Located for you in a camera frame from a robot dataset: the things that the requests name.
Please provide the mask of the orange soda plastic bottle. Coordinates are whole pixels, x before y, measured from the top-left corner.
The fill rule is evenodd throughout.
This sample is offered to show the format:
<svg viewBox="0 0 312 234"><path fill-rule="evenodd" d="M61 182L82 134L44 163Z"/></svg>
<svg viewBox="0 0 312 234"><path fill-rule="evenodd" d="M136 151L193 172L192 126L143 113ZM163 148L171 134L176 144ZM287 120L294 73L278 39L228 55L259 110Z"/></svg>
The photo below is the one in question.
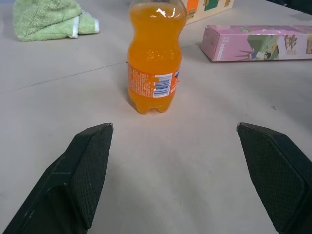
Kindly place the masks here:
<svg viewBox="0 0 312 234"><path fill-rule="evenodd" d="M132 0L128 94L141 114L164 113L176 94L182 61L179 36L187 21L182 0Z"/></svg>

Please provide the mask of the green folded towel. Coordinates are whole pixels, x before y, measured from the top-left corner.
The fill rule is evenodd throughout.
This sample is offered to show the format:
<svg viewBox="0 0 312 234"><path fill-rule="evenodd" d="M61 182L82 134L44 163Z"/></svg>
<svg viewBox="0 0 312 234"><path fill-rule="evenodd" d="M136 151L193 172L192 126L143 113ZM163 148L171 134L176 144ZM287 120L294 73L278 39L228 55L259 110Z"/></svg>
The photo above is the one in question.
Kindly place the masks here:
<svg viewBox="0 0 312 234"><path fill-rule="evenodd" d="M20 41L76 39L100 32L99 21L75 0L15 0L13 26Z"/></svg>

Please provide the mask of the pink illustrated carton box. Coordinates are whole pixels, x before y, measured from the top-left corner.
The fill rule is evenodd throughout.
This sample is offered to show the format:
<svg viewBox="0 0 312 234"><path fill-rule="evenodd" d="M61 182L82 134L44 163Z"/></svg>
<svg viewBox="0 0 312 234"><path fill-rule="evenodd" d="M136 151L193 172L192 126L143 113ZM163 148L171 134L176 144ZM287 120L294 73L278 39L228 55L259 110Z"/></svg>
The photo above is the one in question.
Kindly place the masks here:
<svg viewBox="0 0 312 234"><path fill-rule="evenodd" d="M312 59L312 26L207 25L201 50L212 62Z"/></svg>

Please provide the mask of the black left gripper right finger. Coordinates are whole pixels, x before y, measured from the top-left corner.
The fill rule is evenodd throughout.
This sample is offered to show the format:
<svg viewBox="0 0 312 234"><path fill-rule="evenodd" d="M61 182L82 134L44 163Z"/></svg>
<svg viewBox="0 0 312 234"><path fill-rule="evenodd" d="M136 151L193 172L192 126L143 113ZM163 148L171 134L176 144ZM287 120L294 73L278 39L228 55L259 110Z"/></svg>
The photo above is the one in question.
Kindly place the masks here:
<svg viewBox="0 0 312 234"><path fill-rule="evenodd" d="M312 234L312 161L285 134L237 125L256 192L279 234Z"/></svg>

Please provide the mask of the cream box with coloured squares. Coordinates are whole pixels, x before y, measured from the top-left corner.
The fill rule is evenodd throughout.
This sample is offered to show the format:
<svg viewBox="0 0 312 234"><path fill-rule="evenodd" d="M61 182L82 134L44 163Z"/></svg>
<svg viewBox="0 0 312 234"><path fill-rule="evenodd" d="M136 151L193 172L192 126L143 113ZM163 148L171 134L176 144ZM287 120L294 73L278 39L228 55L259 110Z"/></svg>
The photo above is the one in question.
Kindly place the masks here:
<svg viewBox="0 0 312 234"><path fill-rule="evenodd" d="M182 0L187 11L186 25L222 13L233 7L234 0Z"/></svg>

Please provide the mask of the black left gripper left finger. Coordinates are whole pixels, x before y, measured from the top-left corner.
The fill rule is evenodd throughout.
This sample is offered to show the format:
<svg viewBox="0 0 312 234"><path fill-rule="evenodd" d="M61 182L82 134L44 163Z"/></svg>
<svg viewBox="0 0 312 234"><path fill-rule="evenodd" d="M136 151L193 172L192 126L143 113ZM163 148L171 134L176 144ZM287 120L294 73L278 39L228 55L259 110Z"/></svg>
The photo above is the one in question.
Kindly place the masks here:
<svg viewBox="0 0 312 234"><path fill-rule="evenodd" d="M112 123L104 123L76 134L2 234L87 234L103 189L113 130Z"/></svg>

